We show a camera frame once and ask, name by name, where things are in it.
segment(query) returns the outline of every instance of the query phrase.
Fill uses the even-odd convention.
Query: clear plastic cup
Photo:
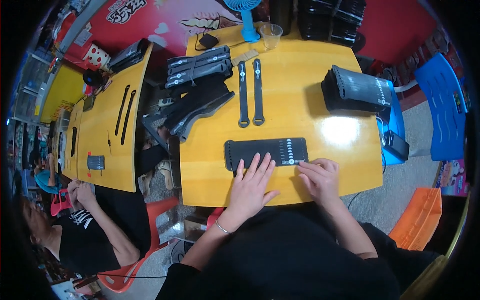
[[[267,49],[275,49],[278,46],[283,29],[276,24],[264,24],[260,27],[260,33],[264,38],[264,45]]]

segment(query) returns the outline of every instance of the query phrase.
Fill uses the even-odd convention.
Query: black power bank
[[[388,130],[384,134],[386,145],[384,149],[388,150],[393,156],[401,160],[408,160],[408,151],[410,145],[399,137],[395,132]]]

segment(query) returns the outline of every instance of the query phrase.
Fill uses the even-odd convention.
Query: silver bangle
[[[218,223],[218,219],[215,219],[215,224],[216,224],[216,225],[218,226],[218,228],[220,228],[223,232],[228,233],[228,234],[232,234],[231,232],[226,231],[225,229],[223,229],[223,228],[220,226],[220,224]]]

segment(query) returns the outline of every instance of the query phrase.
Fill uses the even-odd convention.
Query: blue handheld fan
[[[232,10],[240,12],[243,20],[241,35],[248,43],[255,43],[260,40],[260,35],[253,26],[252,12],[262,0],[224,0],[225,4]]]

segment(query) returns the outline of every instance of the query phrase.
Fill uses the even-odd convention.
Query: person's left hand
[[[77,199],[77,190],[80,186],[80,180],[74,178],[67,186],[68,194],[70,195],[70,200]]]
[[[90,205],[97,203],[89,183],[80,183],[77,189],[77,200],[87,209]]]
[[[265,194],[267,183],[275,168],[275,161],[270,159],[270,153],[265,154],[257,170],[260,154],[255,154],[245,176],[243,175],[245,162],[243,159],[240,160],[237,175],[233,180],[230,204],[218,219],[219,224],[227,231],[235,231],[270,200],[280,195],[280,191],[277,190]]]

